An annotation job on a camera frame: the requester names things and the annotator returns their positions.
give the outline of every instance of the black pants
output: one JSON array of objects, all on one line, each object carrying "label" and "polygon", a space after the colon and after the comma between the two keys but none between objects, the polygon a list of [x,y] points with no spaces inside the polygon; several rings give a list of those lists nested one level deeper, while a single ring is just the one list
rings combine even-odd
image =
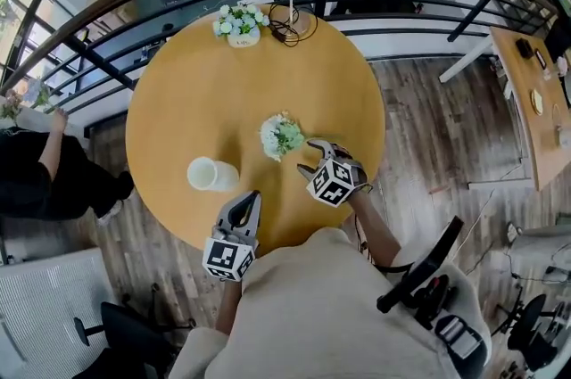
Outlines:
[{"label": "black pants", "polygon": [[125,200],[132,190],[133,179],[129,173],[112,176],[87,158],[75,137],[65,136],[60,165],[46,205],[46,218],[80,218],[89,207],[100,218],[118,200]]}]

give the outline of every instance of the wooden desk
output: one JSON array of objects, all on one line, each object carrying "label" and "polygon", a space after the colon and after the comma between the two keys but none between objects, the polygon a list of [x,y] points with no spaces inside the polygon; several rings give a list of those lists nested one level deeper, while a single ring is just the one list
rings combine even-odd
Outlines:
[{"label": "wooden desk", "polygon": [[[525,145],[531,162],[533,178],[507,179],[470,183],[471,189],[490,189],[496,186],[525,186],[542,190],[571,161],[571,150],[559,146],[556,125],[571,127],[571,116],[563,89],[557,76],[545,80],[542,67],[535,57],[526,60],[516,48],[516,41],[525,38],[531,47],[539,49],[548,67],[553,70],[554,64],[549,56],[543,40],[504,29],[492,28],[492,33],[485,38],[471,53],[464,56],[445,71],[441,82],[446,82],[467,67],[479,55],[490,47],[498,54],[508,77],[504,94],[507,98],[513,91],[519,118],[522,121]],[[543,114],[535,113],[531,103],[531,92],[536,89],[543,99]]]},{"label": "wooden desk", "polygon": [[[351,210],[330,208],[306,191],[296,164],[315,166],[317,150],[305,145],[273,161],[263,153],[260,126],[289,111],[307,137],[347,147],[373,178],[385,141],[375,76],[349,39],[324,21],[296,47],[263,29],[256,46],[234,49],[212,33],[214,18],[171,38],[137,84],[126,132],[137,190],[170,232],[202,249],[220,207],[257,189],[260,254],[303,243],[319,228],[339,225]],[[194,190],[186,169],[201,155],[235,165],[239,187],[232,193]]]}]

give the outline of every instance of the person in black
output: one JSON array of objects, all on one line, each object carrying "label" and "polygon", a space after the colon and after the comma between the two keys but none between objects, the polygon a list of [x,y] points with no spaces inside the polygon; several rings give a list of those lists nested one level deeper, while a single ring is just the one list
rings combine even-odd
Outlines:
[{"label": "person in black", "polygon": [[126,171],[113,177],[90,161],[79,141],[63,130],[56,110],[51,132],[0,130],[0,214],[14,218],[80,218],[91,206],[105,225],[133,190]]}]

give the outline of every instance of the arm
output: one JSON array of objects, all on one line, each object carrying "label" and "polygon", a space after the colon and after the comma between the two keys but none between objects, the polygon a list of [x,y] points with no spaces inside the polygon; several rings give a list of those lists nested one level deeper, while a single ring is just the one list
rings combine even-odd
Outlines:
[{"label": "arm", "polygon": [[39,162],[47,168],[52,181],[54,181],[57,169],[60,166],[63,130],[67,122],[68,118],[65,113],[61,110],[55,110],[52,119],[52,130],[47,138],[44,151],[39,157]]},{"label": "arm", "polygon": [[242,284],[226,281],[215,325],[215,328],[219,332],[230,335],[234,319],[236,318],[238,303],[241,298]]},{"label": "arm", "polygon": [[349,197],[347,202],[352,206],[365,232],[373,260],[379,267],[390,267],[401,250],[401,246],[373,207],[368,195],[357,191]]}]

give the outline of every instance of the beige shirt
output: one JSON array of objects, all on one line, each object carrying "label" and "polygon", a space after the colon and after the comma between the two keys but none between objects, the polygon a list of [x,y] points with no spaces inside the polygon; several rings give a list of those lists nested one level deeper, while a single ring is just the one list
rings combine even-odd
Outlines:
[{"label": "beige shirt", "polygon": [[377,310],[391,288],[342,230],[322,228],[255,260],[231,335],[190,332],[170,379],[457,377],[410,313]]}]

